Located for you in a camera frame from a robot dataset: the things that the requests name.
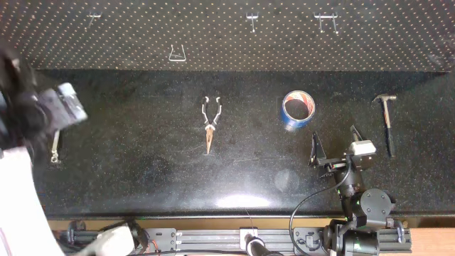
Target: silver wrench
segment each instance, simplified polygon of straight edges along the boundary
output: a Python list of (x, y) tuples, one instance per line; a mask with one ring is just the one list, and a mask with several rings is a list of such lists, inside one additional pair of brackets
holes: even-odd
[(51, 150), (52, 157), (50, 158), (50, 162), (53, 164), (60, 163), (60, 160), (58, 160), (58, 152), (57, 152), (59, 138), (60, 138), (60, 130), (55, 132), (54, 141), (52, 143), (52, 150)]

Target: tape roll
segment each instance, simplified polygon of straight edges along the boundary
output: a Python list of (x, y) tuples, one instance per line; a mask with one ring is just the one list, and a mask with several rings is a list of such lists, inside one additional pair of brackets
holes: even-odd
[[(303, 105), (308, 110), (308, 116), (303, 119), (298, 119), (296, 117), (292, 117), (286, 109), (286, 103), (288, 103), (291, 100), (299, 100), (299, 101), (303, 102)], [(283, 122), (285, 123), (285, 129), (293, 132), (299, 128), (304, 127), (306, 124), (308, 124), (311, 121), (311, 118), (313, 118), (315, 110), (316, 110), (316, 106), (314, 104), (314, 100), (308, 93), (301, 91), (301, 90), (295, 90), (295, 91), (288, 93), (284, 97), (283, 104), (282, 104), (282, 119), (283, 119)]]

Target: hammer head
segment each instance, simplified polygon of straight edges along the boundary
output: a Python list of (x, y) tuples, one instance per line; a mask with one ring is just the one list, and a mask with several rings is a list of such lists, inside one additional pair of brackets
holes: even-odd
[(381, 94), (381, 95), (376, 96), (376, 98), (373, 101), (375, 101), (377, 99), (381, 99), (381, 101), (386, 102), (388, 100), (396, 100), (397, 96), (396, 95), (388, 95), (388, 94), (385, 93), (385, 94)]

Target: hammer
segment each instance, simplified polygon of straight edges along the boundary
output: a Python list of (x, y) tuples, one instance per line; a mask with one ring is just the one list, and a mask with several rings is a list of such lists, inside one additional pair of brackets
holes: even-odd
[(381, 94), (378, 95), (373, 101), (381, 99), (382, 105), (384, 107), (384, 119), (385, 119), (385, 126), (387, 127), (386, 135), (387, 135), (387, 147), (389, 149), (390, 157), (395, 157), (395, 146), (393, 144), (393, 136), (392, 136), (392, 127), (390, 127), (390, 118), (389, 118), (389, 109), (387, 108), (387, 101), (388, 100), (396, 100), (396, 95), (387, 95)]

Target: hammer handle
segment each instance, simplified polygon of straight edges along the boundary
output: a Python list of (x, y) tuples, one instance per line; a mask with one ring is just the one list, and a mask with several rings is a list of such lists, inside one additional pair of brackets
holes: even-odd
[(395, 157), (395, 145), (393, 144), (392, 128), (387, 128), (387, 146), (390, 157)]

